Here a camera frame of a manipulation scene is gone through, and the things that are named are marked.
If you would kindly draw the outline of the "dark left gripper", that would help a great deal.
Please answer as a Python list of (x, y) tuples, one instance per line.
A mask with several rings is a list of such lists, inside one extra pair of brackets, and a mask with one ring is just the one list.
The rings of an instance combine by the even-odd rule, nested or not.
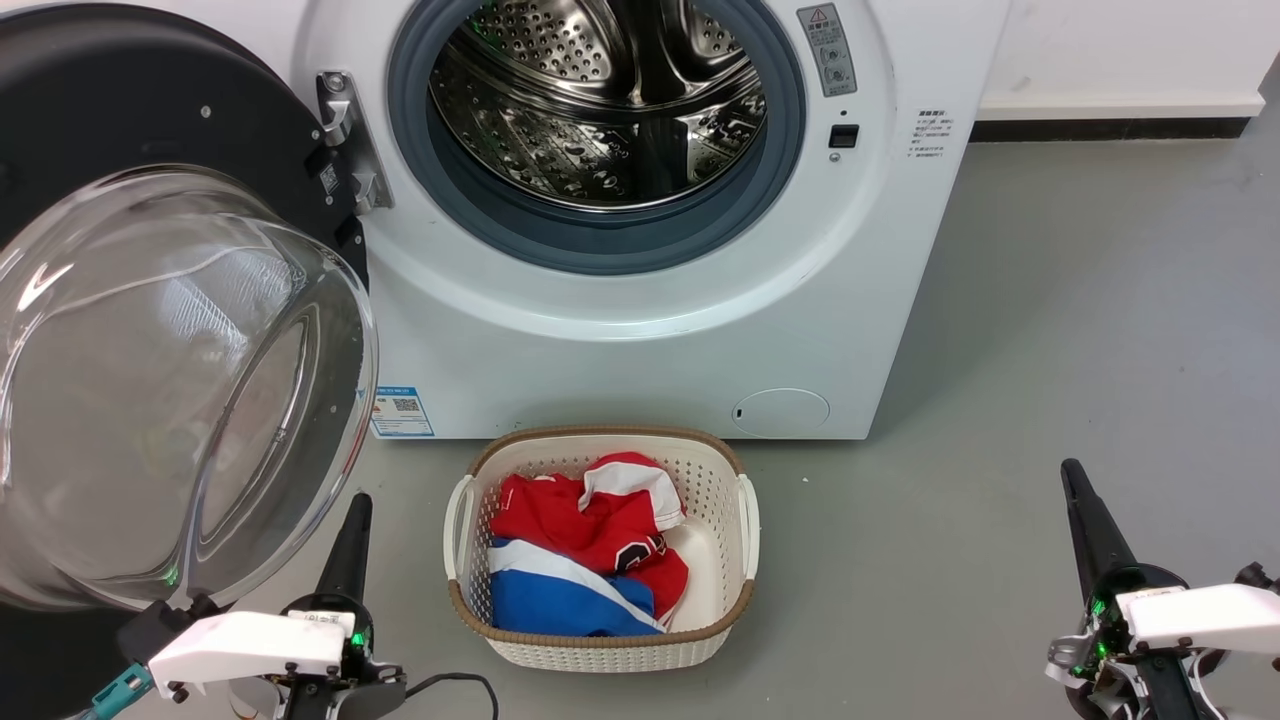
[(353, 496), (340, 530), (330, 548), (315, 592), (287, 605), (282, 616), (338, 625), (344, 644), (337, 685), (353, 689), (390, 683), (404, 684), (402, 666), (374, 659), (372, 615), (364, 606), (369, 547), (372, 529), (372, 497)]

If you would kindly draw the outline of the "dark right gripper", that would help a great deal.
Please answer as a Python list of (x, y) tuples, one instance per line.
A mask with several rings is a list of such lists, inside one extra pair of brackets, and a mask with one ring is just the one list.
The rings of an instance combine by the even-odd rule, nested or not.
[(1220, 650), (1132, 648), (1116, 603), (1128, 591), (1187, 588), (1178, 575), (1137, 560), (1082, 462), (1060, 465), (1068, 524), (1084, 600), (1079, 629), (1052, 641), (1047, 675), (1064, 685), (1080, 720), (1228, 720), (1196, 676)]

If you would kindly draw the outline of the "metal door hinge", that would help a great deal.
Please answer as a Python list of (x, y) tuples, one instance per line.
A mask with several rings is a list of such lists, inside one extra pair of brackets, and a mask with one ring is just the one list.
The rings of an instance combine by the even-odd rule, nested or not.
[(393, 209), (396, 200), (355, 77), (347, 70), (321, 70), (316, 74), (316, 92), (325, 145), (346, 160), (356, 213)]

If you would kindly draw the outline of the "round white filter cover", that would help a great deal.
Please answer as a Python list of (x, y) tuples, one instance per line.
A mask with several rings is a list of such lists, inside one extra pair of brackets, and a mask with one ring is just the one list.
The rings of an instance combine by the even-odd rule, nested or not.
[(759, 439), (813, 438), (829, 418), (828, 401), (800, 388), (771, 388), (740, 400), (735, 425)]

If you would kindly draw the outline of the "black text sticker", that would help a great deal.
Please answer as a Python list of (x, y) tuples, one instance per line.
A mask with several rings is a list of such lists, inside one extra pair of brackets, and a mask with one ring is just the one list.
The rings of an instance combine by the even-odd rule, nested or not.
[(920, 109), (908, 143), (910, 159), (941, 159), (950, 149), (955, 120), (943, 109)]

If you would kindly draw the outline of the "red white blue garment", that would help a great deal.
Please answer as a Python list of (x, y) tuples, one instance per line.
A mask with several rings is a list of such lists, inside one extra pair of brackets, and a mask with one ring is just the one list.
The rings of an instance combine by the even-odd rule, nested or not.
[(507, 477), (489, 524), (493, 625), (561, 637), (666, 633), (690, 579), (667, 533), (686, 516), (672, 477), (643, 454), (608, 454), (576, 477)]

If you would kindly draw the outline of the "blue energy label sticker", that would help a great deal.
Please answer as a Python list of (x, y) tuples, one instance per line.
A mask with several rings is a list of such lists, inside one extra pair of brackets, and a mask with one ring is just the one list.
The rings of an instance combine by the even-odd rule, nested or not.
[(426, 439), (436, 436), (419, 391), (412, 386), (379, 386), (371, 428), (380, 439)]

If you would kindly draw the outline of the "grey warning sticker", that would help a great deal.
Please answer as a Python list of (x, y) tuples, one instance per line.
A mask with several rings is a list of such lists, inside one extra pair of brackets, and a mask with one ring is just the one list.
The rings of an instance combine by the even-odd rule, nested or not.
[(833, 3), (796, 10), (814, 58), (820, 90), (826, 97), (858, 91), (858, 78), (847, 33)]

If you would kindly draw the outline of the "white plastic laundry basket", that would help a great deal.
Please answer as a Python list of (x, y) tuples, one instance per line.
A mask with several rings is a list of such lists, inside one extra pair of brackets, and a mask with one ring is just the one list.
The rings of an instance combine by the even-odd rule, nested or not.
[[(668, 630), (561, 637), (495, 628), (486, 556), (503, 480), (513, 474), (576, 477), (598, 459), (621, 452), (655, 460), (686, 506), (685, 523), (667, 533), (690, 570)], [(445, 511), (443, 560), (451, 602), (470, 630), (524, 667), (653, 673), (701, 664), (721, 648), (753, 600), (759, 553), (759, 507), (745, 466), (726, 442), (684, 428), (552, 427), (507, 434), (474, 460)]]

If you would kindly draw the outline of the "white front-load washing machine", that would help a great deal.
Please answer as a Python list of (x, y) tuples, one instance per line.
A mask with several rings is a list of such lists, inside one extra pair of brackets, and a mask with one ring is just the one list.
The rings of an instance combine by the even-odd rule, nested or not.
[[(248, 46), (307, 101), (312, 73), (355, 77), (396, 206), (364, 218), (381, 386), (412, 386), (440, 439), (579, 423), (671, 424), (755, 438), (736, 404), (771, 388), (829, 404), (813, 438), (863, 439), (916, 300), (1011, 0), (767, 0), (806, 90), (799, 164), (777, 204), (703, 258), (635, 275), (516, 260), (449, 219), (389, 123), (396, 36), (416, 0), (131, 0), (268, 9), (292, 35)], [(833, 3), (855, 94), (826, 97), (796, 10)], [(941, 159), (910, 159), (920, 109), (955, 120)], [(828, 147), (858, 124), (855, 149)]]

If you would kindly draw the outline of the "perforated steel washer drum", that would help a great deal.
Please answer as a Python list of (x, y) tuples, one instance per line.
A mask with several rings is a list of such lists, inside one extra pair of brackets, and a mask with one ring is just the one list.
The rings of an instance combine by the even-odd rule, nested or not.
[(484, 0), (430, 91), (477, 165), (576, 211), (692, 196), (746, 159), (767, 117), (742, 45), (695, 0)]

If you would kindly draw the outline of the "black round glass washer door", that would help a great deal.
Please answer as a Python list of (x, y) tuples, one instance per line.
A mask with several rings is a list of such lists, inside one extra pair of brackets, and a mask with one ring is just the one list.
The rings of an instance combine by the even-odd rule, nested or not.
[(362, 215), (268, 9), (0, 3), (0, 720), (72, 720), (157, 601), (224, 610), (369, 432)]

